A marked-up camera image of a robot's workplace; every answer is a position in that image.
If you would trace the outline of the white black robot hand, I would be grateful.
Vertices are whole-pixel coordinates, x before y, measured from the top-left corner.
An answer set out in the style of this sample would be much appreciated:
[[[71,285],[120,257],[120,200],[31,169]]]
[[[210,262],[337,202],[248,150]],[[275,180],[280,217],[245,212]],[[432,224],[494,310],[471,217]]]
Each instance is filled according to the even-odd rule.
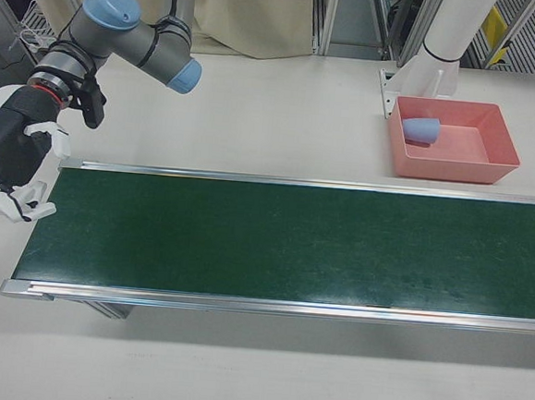
[[[56,212],[47,185],[36,180],[47,153],[67,158],[67,131],[56,122],[61,101],[45,88],[15,85],[0,98],[0,215],[35,222]]]

